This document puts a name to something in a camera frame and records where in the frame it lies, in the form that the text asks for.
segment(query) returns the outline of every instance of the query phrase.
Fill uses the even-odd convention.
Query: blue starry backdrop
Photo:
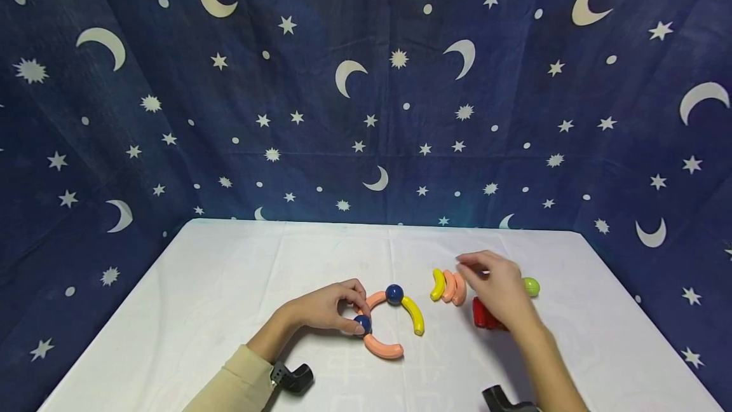
[[[195,217],[574,230],[732,408],[731,7],[0,0],[4,410]]]

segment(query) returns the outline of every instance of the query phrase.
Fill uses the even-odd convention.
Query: beige sleeve
[[[260,412],[274,390],[271,370],[270,363],[240,345],[183,412]]]

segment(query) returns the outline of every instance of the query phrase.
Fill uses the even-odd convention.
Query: blue ball
[[[358,315],[353,320],[356,320],[358,324],[364,327],[364,334],[361,334],[360,337],[363,337],[371,332],[371,320],[369,319],[369,317],[367,317],[366,315]]]
[[[386,302],[392,306],[398,306],[404,297],[404,290],[399,285],[389,285],[386,288]]]

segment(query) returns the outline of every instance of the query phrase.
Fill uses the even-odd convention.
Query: white table surface
[[[497,383],[532,399],[510,335],[473,326],[472,291],[462,307],[430,301],[432,269],[480,249],[539,280],[536,307],[593,412],[722,411],[579,234],[209,219],[181,230],[39,410],[181,411],[276,307],[351,277],[370,295],[401,285],[424,336],[387,304],[374,334],[401,343],[401,360],[304,335],[286,364],[307,362],[316,383],[274,411],[485,412],[480,393]]]

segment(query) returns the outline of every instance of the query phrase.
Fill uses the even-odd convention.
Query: green ball
[[[524,285],[526,286],[526,292],[529,293],[529,296],[533,298],[539,296],[539,290],[541,290],[541,287],[535,278],[524,277]]]

